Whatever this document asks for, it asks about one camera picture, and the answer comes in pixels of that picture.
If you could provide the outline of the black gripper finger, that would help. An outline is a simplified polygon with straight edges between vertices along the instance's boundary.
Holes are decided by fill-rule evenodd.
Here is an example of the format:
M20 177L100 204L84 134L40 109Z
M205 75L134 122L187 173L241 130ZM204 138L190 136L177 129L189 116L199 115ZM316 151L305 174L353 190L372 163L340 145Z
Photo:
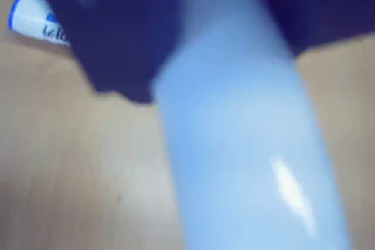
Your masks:
M266 0L292 52L374 32L374 0Z
M93 88L139 104L182 31L182 0L47 0Z

